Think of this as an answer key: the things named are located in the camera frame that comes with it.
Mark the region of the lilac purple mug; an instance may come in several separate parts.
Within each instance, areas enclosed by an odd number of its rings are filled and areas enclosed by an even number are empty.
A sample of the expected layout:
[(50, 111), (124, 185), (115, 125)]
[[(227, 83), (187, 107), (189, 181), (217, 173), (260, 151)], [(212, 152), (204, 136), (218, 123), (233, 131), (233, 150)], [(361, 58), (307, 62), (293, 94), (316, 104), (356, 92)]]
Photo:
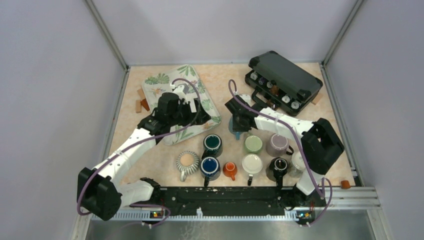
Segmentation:
[(266, 142), (265, 151), (271, 157), (282, 157), (283, 155), (291, 156), (294, 149), (290, 146), (289, 140), (281, 135), (274, 133)]

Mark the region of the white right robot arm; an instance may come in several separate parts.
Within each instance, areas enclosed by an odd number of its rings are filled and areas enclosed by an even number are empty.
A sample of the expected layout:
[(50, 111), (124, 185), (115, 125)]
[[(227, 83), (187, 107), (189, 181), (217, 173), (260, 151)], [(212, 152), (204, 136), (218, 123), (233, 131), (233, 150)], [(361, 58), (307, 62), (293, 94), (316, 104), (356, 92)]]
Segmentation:
[(239, 95), (226, 102), (225, 107), (232, 114), (235, 132), (254, 128), (296, 143), (306, 170), (295, 185), (293, 200), (299, 206), (307, 206), (314, 198), (313, 192), (319, 190), (322, 178), (345, 150), (331, 123), (324, 118), (316, 121), (297, 119), (258, 103), (248, 106)]

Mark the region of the light blue mug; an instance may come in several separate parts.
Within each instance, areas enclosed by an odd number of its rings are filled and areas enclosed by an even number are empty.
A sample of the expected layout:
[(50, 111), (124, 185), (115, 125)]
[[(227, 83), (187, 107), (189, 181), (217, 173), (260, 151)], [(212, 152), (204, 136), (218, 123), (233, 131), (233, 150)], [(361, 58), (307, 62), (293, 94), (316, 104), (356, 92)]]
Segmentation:
[(228, 121), (228, 130), (232, 135), (234, 135), (234, 137), (237, 141), (239, 141), (241, 139), (243, 132), (237, 131), (237, 129), (235, 128), (233, 117), (230, 117), (230, 119)]

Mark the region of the light green mug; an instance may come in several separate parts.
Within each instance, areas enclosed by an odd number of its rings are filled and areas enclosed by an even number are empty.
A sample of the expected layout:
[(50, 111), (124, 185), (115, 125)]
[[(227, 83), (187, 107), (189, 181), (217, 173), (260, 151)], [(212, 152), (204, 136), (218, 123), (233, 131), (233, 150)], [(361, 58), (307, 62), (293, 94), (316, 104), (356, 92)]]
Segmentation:
[(249, 134), (243, 143), (244, 150), (248, 154), (257, 154), (259, 155), (263, 149), (263, 141), (261, 138), (254, 134)]

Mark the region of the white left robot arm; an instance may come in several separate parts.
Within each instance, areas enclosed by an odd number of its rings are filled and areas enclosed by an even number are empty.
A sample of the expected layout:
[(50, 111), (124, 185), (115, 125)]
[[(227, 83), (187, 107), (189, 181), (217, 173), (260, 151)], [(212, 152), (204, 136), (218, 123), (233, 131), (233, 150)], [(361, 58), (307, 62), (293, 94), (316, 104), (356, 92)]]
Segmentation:
[(93, 168), (83, 168), (77, 177), (77, 212), (94, 214), (104, 221), (111, 219), (122, 208), (144, 202), (154, 207), (160, 202), (158, 183), (142, 178), (134, 183), (121, 184), (131, 167), (164, 137), (173, 135), (171, 127), (184, 131), (202, 125), (210, 119), (204, 111), (200, 96), (166, 92), (157, 107), (143, 118), (130, 137), (103, 162)]

